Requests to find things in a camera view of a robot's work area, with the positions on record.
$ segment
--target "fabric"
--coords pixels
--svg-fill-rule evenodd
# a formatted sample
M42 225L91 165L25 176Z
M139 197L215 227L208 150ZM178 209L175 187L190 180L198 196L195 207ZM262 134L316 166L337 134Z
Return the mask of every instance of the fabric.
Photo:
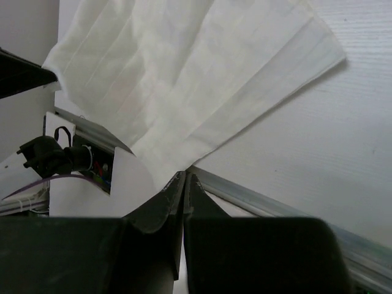
M160 189L344 58L300 0L82 0L44 67Z

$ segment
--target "white towel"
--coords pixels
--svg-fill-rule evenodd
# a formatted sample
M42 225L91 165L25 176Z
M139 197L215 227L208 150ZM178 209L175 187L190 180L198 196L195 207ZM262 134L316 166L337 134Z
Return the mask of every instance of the white towel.
M82 0L44 67L157 189L345 58L300 0Z

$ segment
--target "table surface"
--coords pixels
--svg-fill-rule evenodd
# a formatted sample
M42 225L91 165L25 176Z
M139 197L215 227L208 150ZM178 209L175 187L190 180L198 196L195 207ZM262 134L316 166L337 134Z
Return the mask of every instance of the table surface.
M79 2L60 0L59 39ZM310 3L347 62L196 166L392 247L392 1Z

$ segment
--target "black cable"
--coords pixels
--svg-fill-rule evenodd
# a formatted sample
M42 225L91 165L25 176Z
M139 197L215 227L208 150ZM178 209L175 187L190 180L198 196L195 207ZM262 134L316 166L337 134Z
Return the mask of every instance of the black cable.
M55 140L56 141L58 141L59 140L59 131L60 130L63 130L66 134L67 134L67 136L68 136L68 145L69 145L69 147L72 147L72 144L71 144L71 133L70 133L70 131L66 128L66 127L64 127L64 126L61 126L61 127L58 127L56 130L55 130Z

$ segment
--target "wall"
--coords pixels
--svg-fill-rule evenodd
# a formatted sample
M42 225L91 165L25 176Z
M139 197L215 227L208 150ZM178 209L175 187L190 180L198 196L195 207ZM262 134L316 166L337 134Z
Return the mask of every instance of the wall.
M310 2L347 62L196 166L392 247L392 2Z
M0 47L42 65L57 42L58 0L0 0ZM0 161L42 135L54 94L37 88L0 100Z

